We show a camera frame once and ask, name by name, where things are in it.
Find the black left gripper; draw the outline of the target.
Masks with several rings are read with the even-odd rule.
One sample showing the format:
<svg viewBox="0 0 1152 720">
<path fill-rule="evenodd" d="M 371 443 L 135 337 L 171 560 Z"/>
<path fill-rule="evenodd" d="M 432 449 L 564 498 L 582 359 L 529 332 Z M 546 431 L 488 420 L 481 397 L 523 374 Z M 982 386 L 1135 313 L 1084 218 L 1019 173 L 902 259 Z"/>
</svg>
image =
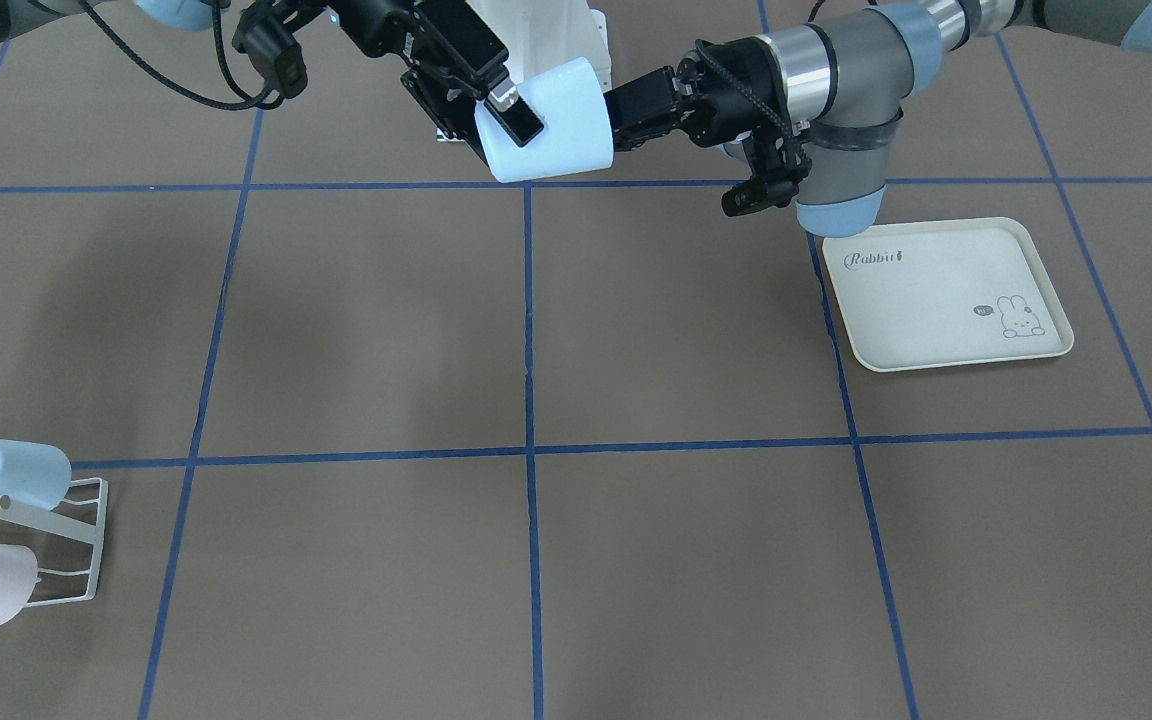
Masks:
<svg viewBox="0 0 1152 720">
<path fill-rule="evenodd" d="M 657 68 L 604 92 L 613 150 L 631 152 L 681 129 L 699 147 L 748 135 L 768 154 L 791 158 L 781 81 L 780 65 L 759 38 L 698 40 L 675 69 Z"/>
</svg>

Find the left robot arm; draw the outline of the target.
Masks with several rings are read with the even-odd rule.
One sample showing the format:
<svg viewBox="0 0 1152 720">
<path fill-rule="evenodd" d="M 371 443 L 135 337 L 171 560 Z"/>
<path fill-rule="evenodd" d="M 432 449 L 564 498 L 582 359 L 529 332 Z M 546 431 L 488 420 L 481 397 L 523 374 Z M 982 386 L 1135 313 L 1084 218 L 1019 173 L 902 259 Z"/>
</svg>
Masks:
<svg viewBox="0 0 1152 720">
<path fill-rule="evenodd" d="M 733 145 L 750 176 L 728 217 L 795 210 L 804 232 L 849 237 L 876 222 L 905 97 L 945 58 L 1011 26 L 1152 54 L 1152 1 L 901 1 L 738 38 L 695 41 L 673 67 L 604 96 L 614 149 L 669 132 Z"/>
</svg>

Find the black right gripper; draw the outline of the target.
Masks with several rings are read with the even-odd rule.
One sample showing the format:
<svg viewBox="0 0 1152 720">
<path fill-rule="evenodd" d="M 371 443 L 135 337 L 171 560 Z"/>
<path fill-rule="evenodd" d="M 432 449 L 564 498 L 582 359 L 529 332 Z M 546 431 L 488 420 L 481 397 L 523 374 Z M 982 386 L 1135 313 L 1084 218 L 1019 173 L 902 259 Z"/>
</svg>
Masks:
<svg viewBox="0 0 1152 720">
<path fill-rule="evenodd" d="M 475 111 L 483 100 L 516 147 L 544 131 L 516 83 L 505 79 L 505 41 L 467 1 L 333 1 L 332 10 L 361 53 L 404 61 L 399 81 L 444 136 L 479 141 Z"/>
</svg>

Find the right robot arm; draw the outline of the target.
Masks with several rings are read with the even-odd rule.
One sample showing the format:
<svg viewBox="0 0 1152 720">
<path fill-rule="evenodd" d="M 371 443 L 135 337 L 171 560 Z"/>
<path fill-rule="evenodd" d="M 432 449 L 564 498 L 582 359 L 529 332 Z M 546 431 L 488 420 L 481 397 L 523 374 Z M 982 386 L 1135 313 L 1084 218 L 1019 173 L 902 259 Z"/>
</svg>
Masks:
<svg viewBox="0 0 1152 720">
<path fill-rule="evenodd" d="M 445 137 L 480 151 L 485 129 L 497 129 L 511 145 L 525 147 L 544 129 L 509 76 L 505 41 L 467 1 L 251 1 L 229 38 L 221 26 L 223 1 L 141 1 L 138 9 L 162 26 L 209 31 L 232 99 L 198 94 L 166 77 L 109 26 L 94 1 L 0 1 L 0 45 L 55 20 L 82 15 L 174 94 L 211 109 L 275 109 L 306 90 L 305 56 L 296 33 L 320 15 L 333 14 L 362 54 L 403 61 L 403 88 Z"/>
</svg>

